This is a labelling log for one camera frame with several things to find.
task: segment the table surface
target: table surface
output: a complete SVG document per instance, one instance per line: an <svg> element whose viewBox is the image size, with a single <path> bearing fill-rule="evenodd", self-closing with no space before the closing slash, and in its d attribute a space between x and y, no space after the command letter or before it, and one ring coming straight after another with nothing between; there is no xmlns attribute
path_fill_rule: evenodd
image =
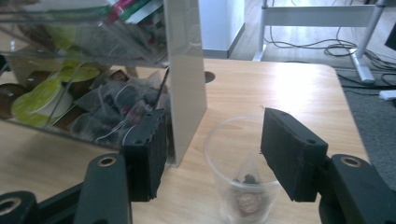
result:
<svg viewBox="0 0 396 224"><path fill-rule="evenodd" d="M329 144L328 155L367 160L335 71L326 65L205 59L207 110L178 167L166 167L158 198L133 203L134 223L221 223L219 198L203 150L209 131L265 107L293 115ZM0 194L30 190L39 201L80 183L106 149L0 121ZM266 223L319 223L318 201L293 203L281 191Z"/></svg>

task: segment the plastic cup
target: plastic cup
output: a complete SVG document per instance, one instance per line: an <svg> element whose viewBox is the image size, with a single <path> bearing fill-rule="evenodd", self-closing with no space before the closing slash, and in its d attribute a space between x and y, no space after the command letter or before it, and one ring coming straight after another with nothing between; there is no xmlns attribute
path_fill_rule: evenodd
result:
<svg viewBox="0 0 396 224"><path fill-rule="evenodd" d="M281 190L261 154L262 125L263 118L227 119L205 140L224 223L263 223Z"/></svg>

